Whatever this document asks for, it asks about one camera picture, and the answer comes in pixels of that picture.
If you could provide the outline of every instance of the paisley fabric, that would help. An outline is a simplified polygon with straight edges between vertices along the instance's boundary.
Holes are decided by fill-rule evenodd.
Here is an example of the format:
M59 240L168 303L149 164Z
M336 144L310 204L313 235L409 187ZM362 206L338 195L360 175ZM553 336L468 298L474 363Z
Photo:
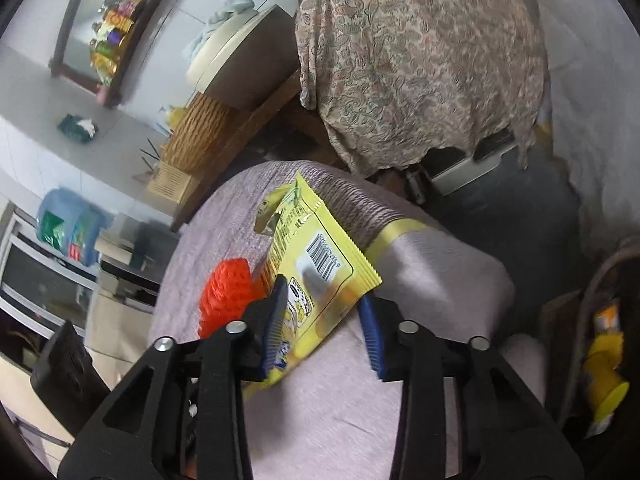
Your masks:
M302 105L353 173L507 126L534 141L546 55L522 0L303 0L296 37Z

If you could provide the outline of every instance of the mirror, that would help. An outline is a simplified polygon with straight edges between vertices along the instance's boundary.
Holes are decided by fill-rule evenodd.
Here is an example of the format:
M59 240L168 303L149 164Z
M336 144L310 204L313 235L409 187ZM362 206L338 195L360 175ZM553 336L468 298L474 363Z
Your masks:
M119 102L118 87L142 33L160 0L70 0L51 60L64 75L107 105Z

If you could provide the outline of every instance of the red knitted object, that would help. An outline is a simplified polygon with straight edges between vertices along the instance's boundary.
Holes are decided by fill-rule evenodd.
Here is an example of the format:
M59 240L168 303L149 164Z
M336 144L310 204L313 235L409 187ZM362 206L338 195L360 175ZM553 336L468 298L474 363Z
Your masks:
M209 337L229 321L240 319L249 303L262 299L257 289L251 281L247 260L238 258L220 262L200 297L198 335Z

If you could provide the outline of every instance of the plastic water container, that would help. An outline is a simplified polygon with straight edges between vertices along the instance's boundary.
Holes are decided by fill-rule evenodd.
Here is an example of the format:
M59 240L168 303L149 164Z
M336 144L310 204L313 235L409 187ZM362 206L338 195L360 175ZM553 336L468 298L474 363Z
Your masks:
M100 229L108 229L113 217L71 190L53 189L42 199L36 220L41 242L90 267L98 261Z

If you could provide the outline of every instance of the yellow tape strip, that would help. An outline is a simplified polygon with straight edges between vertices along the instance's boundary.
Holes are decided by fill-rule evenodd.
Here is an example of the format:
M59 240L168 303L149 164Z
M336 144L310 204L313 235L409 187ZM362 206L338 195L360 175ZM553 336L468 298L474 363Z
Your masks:
M380 234L372 241L364 255L367 257L367 260L370 261L371 265L375 266L380 256L382 256L396 238L405 233L421 231L422 229L431 228L427 224L423 224L413 218L394 220L380 231Z

